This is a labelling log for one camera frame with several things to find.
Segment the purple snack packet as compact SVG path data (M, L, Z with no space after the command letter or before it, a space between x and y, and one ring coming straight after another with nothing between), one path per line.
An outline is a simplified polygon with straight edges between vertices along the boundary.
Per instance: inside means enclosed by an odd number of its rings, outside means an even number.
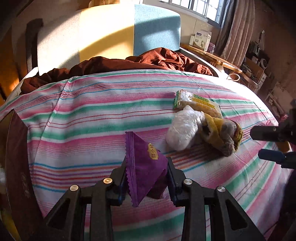
M126 174L132 206L147 196L160 199L167 187L168 160L152 143L134 132L125 133Z

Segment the wooden wardrobe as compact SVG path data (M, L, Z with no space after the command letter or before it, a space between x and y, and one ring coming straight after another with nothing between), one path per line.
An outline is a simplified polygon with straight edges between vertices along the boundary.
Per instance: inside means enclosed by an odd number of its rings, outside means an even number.
M11 41L11 28L6 32L0 45L0 83L1 83L1 105L19 83L19 74L16 68L13 47Z

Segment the gold metal tin box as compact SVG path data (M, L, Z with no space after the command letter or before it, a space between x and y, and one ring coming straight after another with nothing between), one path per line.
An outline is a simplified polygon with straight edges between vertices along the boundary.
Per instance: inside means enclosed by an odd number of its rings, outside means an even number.
M43 221L30 175L27 135L15 110L1 120L1 240L29 240Z

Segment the wooden bedside table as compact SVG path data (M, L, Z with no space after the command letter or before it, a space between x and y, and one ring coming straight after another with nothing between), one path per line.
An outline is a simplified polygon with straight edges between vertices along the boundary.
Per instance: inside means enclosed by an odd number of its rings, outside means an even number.
M182 47L183 49L201 57L202 59L204 59L205 61L207 61L208 63L210 63L211 65L213 65L214 67L216 67L217 65L220 65L222 67L225 67L229 70L232 70L236 73L242 73L242 70L237 67L236 65L222 59L221 57L219 56L216 56L214 54L211 54L209 52L206 52L206 51L203 51L197 47L193 47L191 45L188 45L188 44L184 44L184 43L181 43L180 44L180 47Z

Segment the window with metal frame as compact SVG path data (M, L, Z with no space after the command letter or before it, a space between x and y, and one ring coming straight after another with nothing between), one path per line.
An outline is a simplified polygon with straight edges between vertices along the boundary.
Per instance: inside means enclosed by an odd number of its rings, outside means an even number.
M187 1L142 1L143 4L180 11L183 14L199 18L210 25L220 27L226 11L227 1L187 0Z

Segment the white mug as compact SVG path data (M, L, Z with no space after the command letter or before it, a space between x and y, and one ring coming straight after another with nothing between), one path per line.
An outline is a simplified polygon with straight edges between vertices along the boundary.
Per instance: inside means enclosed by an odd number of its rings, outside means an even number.
M221 65L217 65L216 68L218 69L218 71L220 73L219 76L222 77L223 79L232 80L234 82L239 82L240 76L237 73L233 72L233 73L227 74L224 70L224 67Z

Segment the green yellow noodle pack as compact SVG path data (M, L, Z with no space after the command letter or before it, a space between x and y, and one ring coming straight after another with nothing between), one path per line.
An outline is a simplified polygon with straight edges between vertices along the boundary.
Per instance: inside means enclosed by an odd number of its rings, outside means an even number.
M222 118L222 112L217 103L186 90L178 90L174 98L174 109L184 109L187 105L212 117Z

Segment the rust brown blanket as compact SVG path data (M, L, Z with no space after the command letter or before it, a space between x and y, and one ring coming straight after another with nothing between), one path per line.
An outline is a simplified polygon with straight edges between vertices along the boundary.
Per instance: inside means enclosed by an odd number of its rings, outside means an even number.
M21 94L27 94L46 84L67 80L75 76L139 69L178 70L209 76L213 75L210 68L195 62L182 53L174 52L167 48L156 48L140 56L129 56L125 60L97 56L85 60L70 69L54 68L41 76L35 75L26 78L21 86Z

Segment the white carton on table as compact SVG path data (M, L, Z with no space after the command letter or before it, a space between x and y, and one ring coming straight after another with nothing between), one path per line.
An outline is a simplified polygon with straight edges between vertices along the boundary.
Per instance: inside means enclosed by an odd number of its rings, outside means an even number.
M203 51L207 51L212 33L205 30L199 30L190 37L189 45L195 46Z

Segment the beige curtain right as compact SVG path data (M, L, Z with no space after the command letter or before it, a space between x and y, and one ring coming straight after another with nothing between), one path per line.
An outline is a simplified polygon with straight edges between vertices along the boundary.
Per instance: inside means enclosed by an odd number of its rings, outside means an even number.
M254 0L226 1L215 54L239 67L247 52L254 22Z

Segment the tricolour foam headboard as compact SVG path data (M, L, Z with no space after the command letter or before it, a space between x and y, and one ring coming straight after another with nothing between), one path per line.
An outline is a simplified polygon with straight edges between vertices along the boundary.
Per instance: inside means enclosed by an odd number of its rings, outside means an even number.
M70 69L95 56L125 59L164 47L180 48L181 18L146 4L109 4L61 16L38 32L39 74Z

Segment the cluttered shelf with electronics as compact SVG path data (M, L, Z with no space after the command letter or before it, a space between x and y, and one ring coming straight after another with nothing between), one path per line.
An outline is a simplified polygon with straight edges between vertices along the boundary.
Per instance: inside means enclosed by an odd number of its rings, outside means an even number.
M274 74L267 69L270 57L265 52L265 31L248 45L247 53L240 66L242 82L258 95L271 109L276 118L283 118L291 108L292 97L275 81Z

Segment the white bed rail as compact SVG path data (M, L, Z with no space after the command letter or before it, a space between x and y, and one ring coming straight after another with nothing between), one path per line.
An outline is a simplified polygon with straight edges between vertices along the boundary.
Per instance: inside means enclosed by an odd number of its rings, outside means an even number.
M14 98L16 98L17 96L20 95L21 93L21 86L23 85L23 82L25 79L34 77L35 75L37 75L39 73L39 68L35 67L33 68L19 83L18 85L15 87L15 89L10 93L10 95L7 97L5 103L12 101Z

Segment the clear plastic bag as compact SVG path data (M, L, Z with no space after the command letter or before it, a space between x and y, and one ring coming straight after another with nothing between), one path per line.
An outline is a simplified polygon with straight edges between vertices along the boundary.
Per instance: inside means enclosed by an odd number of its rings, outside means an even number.
M166 143L175 151L189 149L202 124L205 123L205 114L187 105L176 113L166 133Z

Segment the striped pink green bedsheet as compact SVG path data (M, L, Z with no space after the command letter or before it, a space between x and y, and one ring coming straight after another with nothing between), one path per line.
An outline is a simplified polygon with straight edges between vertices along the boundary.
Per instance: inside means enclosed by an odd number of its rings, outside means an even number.
M234 154L221 157L203 143L182 152L167 146L179 90L216 102L224 118L240 124L243 137ZM278 122L255 93L237 82L179 71L92 74L16 97L1 106L1 116L12 109L28 127L29 168L43 215L71 185L94 185L120 166L125 133L132 131L201 186L224 186L265 237L278 220L291 171L259 159L260 149L276 149L276 144L254 141L249 134L253 126Z

